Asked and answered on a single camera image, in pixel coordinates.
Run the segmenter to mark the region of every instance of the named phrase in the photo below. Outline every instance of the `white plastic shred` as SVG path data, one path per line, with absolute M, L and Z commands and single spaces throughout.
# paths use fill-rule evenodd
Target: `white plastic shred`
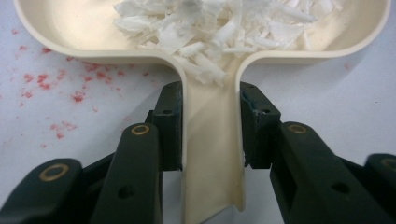
M 203 84 L 222 86 L 217 61 L 258 50 L 312 50 L 307 31 L 346 0 L 123 0 L 114 24 L 139 49 L 174 56 Z

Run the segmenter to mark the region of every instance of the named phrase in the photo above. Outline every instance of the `brass screw insert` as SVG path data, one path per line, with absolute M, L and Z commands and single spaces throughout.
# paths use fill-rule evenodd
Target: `brass screw insert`
M 142 135 L 149 132 L 149 126 L 147 125 L 137 125 L 132 128 L 132 134 L 134 135 Z
M 51 171 L 54 171 L 56 169 L 60 169 L 60 172 L 57 172 L 55 175 L 50 174 Z M 57 164 L 53 164 L 53 165 L 47 167 L 47 169 L 45 169 L 43 172 L 41 172 L 39 177 L 44 182 L 50 182 L 50 181 L 59 179 L 60 177 L 65 175 L 68 171 L 69 171 L 68 165 L 62 164 L 62 163 L 57 163 Z

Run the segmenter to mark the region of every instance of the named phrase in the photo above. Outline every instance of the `white table surface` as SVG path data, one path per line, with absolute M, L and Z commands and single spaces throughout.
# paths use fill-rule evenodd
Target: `white table surface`
M 161 87 L 179 77 L 161 65 L 92 67 L 47 52 L 11 0 L 0 8 L 1 205 L 42 162 L 74 158 L 87 166 L 113 152 L 122 130 L 143 121 Z M 252 65 L 243 81 L 271 99 L 282 121 L 311 126 L 343 158 L 364 164 L 372 153 L 396 154 L 394 22 L 395 4 L 369 47 L 314 65 Z M 164 223 L 180 223 L 180 180 L 181 173 L 164 174 Z M 246 180 L 246 211 L 230 207 L 206 223 L 283 223 L 269 172 L 247 168 Z

